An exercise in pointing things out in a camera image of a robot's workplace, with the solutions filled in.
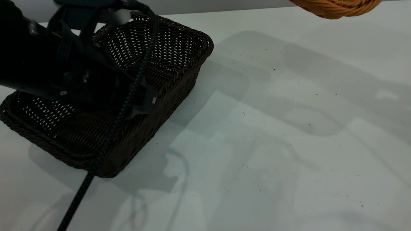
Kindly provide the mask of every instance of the orange wicker basket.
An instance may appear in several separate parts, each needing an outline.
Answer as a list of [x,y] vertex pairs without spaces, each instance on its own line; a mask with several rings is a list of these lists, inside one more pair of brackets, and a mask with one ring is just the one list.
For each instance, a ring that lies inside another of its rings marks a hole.
[[297,6],[327,19],[358,16],[374,9],[381,0],[290,0]]

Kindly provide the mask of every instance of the black cable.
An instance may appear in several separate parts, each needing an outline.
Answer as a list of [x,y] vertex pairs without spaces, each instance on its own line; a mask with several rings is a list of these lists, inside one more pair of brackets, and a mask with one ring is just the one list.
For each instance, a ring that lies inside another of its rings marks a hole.
[[60,226],[58,227],[57,231],[66,231],[74,214],[76,213],[77,208],[79,207],[84,195],[87,192],[87,189],[89,188],[91,182],[93,181],[97,170],[99,169],[101,163],[104,161],[104,156],[108,153],[109,148],[111,147],[114,136],[118,132],[120,125],[124,118],[126,117],[126,114],[128,112],[128,109],[131,105],[131,101],[134,98],[134,95],[136,94],[137,86],[140,83],[140,80],[144,78],[144,73],[145,70],[149,64],[150,57],[152,52],[154,51],[154,46],[157,43],[158,40],[158,34],[159,34],[159,23],[157,19],[157,15],[154,14],[151,9],[140,2],[137,2],[135,0],[133,1],[122,1],[124,4],[125,9],[129,10],[138,10],[141,11],[145,14],[148,14],[152,20],[153,24],[153,32],[151,35],[151,41],[148,45],[148,49],[146,54],[144,55],[143,61],[140,65],[140,69],[136,75],[136,78],[134,82],[130,85],[129,88],[129,93],[121,106],[120,112],[117,114],[115,119],[113,120],[113,125],[111,129],[107,132],[107,136],[103,143],[101,144],[99,151],[96,156],[96,160],[92,164],[89,172],[87,173],[86,177],[84,178],[83,183],[81,184],[79,190],[77,191],[76,195],[74,196],[74,199],[72,203],[70,204],[66,214],[63,217],[63,220],[60,223]]

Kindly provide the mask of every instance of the wicker basket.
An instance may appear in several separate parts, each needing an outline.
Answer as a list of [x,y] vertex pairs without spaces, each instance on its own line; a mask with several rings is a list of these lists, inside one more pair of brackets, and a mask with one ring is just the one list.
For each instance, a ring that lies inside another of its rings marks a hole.
[[[138,69],[150,41],[148,16],[132,13],[121,27],[104,26],[94,41],[107,45],[121,69]],[[116,134],[97,175],[114,177],[154,136],[196,82],[213,50],[206,34],[159,17],[160,35],[145,78],[159,95],[154,111],[127,120]],[[113,113],[87,113],[75,107],[16,91],[1,104],[0,120],[10,129],[69,166],[88,170],[112,124]]]
[[327,19],[359,16],[374,9],[381,0],[290,0],[297,6]]

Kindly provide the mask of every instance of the white table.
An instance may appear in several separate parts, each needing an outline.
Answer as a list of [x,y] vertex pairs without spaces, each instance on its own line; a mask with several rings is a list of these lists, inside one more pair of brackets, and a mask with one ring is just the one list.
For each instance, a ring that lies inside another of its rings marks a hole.
[[[410,12],[168,16],[214,53],[128,167],[94,180],[69,230],[410,230]],[[86,172],[3,124],[0,136],[0,230],[56,230]]]

